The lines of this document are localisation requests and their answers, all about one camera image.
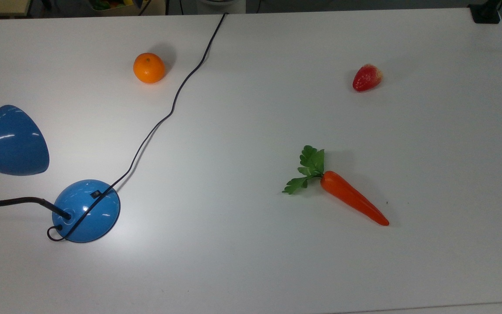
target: strawberry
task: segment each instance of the strawberry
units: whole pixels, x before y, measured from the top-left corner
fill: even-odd
[[[356,91],[363,92],[371,89],[381,82],[383,72],[373,64],[366,64],[357,71],[352,86]]]

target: blue desk lamp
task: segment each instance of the blue desk lamp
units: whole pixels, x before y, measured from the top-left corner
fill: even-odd
[[[42,173],[49,163],[46,141],[34,121],[17,107],[0,107],[0,173]],[[22,197],[0,201],[0,206],[20,203],[38,203],[50,209],[52,229],[72,242],[90,242],[105,235],[117,221],[120,209],[117,192],[98,180],[73,183],[55,204],[41,198]]]

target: artificial carrot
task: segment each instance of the artificial carrot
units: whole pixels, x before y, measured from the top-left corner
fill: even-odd
[[[350,205],[350,207],[357,209],[365,216],[373,219],[373,221],[379,225],[389,225],[389,221],[375,207],[375,205],[371,204],[371,202],[365,198],[364,195],[361,195],[361,193],[354,189],[350,183],[347,183],[347,181],[338,175],[338,173],[335,173],[334,171],[325,172],[321,178],[321,187],[344,203]]]
[[[307,182],[313,177],[321,178],[321,187],[328,193],[334,195],[344,203],[371,218],[382,226],[388,226],[389,221],[364,195],[354,189],[346,180],[334,171],[324,170],[325,150],[317,149],[307,145],[303,148],[301,156],[301,165],[303,167],[297,170],[305,177],[297,177],[287,183],[283,193],[293,194],[299,188],[306,188]]]

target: green leaf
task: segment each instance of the green leaf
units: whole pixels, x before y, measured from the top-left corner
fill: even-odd
[[[301,165],[304,167],[315,167],[312,163],[311,157],[317,153],[317,149],[311,147],[310,145],[305,145],[303,150],[301,151],[301,156],[299,159],[301,160]]]
[[[299,156],[303,167],[298,167],[297,171],[305,177],[296,177],[286,183],[283,193],[294,194],[300,188],[307,187],[307,181],[313,177],[322,177],[325,172],[325,150],[317,151],[310,145],[305,145]]]
[[[308,179],[309,177],[296,177],[294,179],[291,179],[286,183],[287,187],[285,187],[284,191],[282,192],[291,195],[295,193],[297,189],[302,188],[304,186],[307,187]]]
[[[315,153],[315,155],[313,155],[311,157],[311,161],[313,162],[315,170],[317,170],[321,174],[325,173],[325,150],[324,149],[317,151],[317,153]]]
[[[299,173],[301,173],[302,175],[311,175],[311,169],[309,169],[308,167],[298,167],[297,171],[299,171]]]

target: black power cord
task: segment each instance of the black power cord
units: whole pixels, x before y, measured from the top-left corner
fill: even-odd
[[[8,206],[8,205],[24,204],[24,203],[40,204],[65,219],[71,219],[71,215],[69,213],[63,211],[61,208],[50,203],[49,201],[46,201],[45,199],[38,198],[38,197],[19,197],[19,198],[12,198],[12,199],[4,199],[4,200],[0,201],[0,207]]]
[[[141,16],[143,14],[143,12],[145,12],[146,8],[148,8],[148,4],[150,4],[152,0],[148,0],[147,1],[147,4],[145,5],[145,7],[143,8],[143,10],[141,10],[141,12],[139,12],[138,16]]]
[[[207,49],[205,49],[205,53],[203,54],[203,59],[201,59],[201,62],[199,62],[199,64],[195,67],[195,69],[193,69],[193,71],[191,71],[191,73],[189,73],[189,75],[183,80],[183,83],[181,83],[179,89],[177,90],[177,93],[176,93],[176,96],[173,98],[173,104],[172,104],[172,109],[171,111],[168,113],[167,116],[163,117],[158,123],[156,123],[156,125],[154,125],[154,127],[151,129],[151,131],[148,133],[148,135],[145,137],[145,139],[142,141],[141,145],[139,146],[139,148],[137,149],[137,153],[135,153],[135,156],[133,157],[133,160],[131,161],[131,165],[129,166],[129,169],[127,169],[127,171],[121,176],[119,177],[119,179],[117,179],[112,185],[110,185],[102,194],[100,194],[100,196],[96,199],[96,201],[94,201],[94,203],[92,203],[92,205],[90,205],[90,207],[82,214],[82,216],[78,219],[78,221],[76,221],[75,225],[72,226],[71,230],[69,230],[67,232],[66,235],[64,235],[61,239],[54,239],[53,237],[50,236],[50,230],[51,229],[58,229],[58,230],[61,230],[62,226],[61,225],[57,225],[57,226],[52,226],[50,227],[48,230],[47,230],[47,236],[48,238],[50,238],[50,240],[52,241],[61,241],[63,239],[67,239],[67,237],[69,235],[71,235],[73,233],[73,231],[75,231],[75,229],[78,227],[78,225],[85,219],[86,215],[88,215],[88,213],[90,213],[90,211],[102,200],[104,199],[104,197],[106,197],[106,195],[108,194],[108,192],[110,190],[113,189],[113,187],[118,184],[121,180],[123,180],[124,177],[126,177],[130,172],[131,172],[131,169],[133,169],[133,165],[135,164],[135,161],[137,160],[137,158],[139,157],[139,153],[141,152],[141,149],[144,147],[145,143],[147,143],[148,139],[152,136],[152,134],[154,134],[154,132],[156,131],[156,129],[158,129],[158,127],[164,122],[166,121],[169,117],[172,116],[173,112],[175,111],[175,108],[176,108],[176,103],[177,103],[177,97],[179,97],[179,94],[181,92],[181,89],[183,88],[183,86],[185,85],[185,83],[187,83],[187,80],[189,80],[189,78],[193,75],[193,73],[197,72],[197,70],[203,65],[203,63],[205,62],[205,59],[207,58],[207,54],[209,53],[209,50],[210,50],[210,47],[211,45],[213,44],[213,40],[214,38],[216,37],[216,34],[218,33],[218,30],[220,28],[220,26],[222,25],[222,22],[224,21],[224,18],[226,17],[227,13],[224,13],[222,14],[222,18],[220,19],[220,22],[218,23],[218,26],[217,28],[214,30],[214,33],[212,35],[212,37],[210,38],[210,41],[209,41],[209,44],[207,45]]]

